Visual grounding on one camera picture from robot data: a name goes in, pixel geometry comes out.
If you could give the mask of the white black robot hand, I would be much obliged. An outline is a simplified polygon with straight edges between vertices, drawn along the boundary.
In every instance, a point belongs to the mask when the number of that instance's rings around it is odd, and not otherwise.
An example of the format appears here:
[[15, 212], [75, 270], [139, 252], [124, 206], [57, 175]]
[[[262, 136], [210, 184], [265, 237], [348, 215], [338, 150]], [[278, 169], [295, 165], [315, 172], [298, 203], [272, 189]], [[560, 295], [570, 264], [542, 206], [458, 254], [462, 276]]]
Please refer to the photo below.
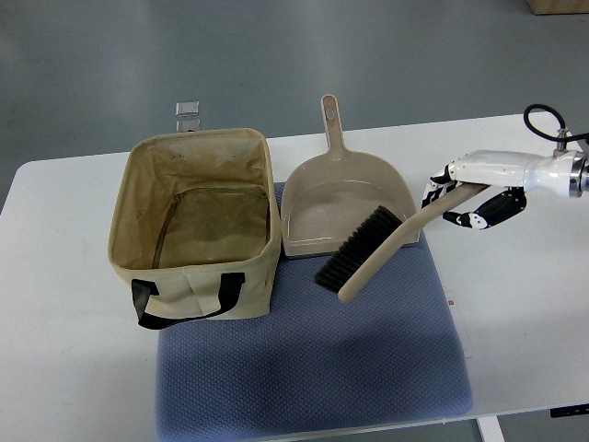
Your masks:
[[569, 150], [549, 157], [509, 151], [471, 152], [430, 178], [422, 206], [465, 183], [501, 187], [502, 192], [472, 212], [446, 211], [443, 219], [457, 226], [483, 230], [523, 212], [527, 192], [544, 189], [561, 197], [582, 196], [588, 191], [588, 156]]

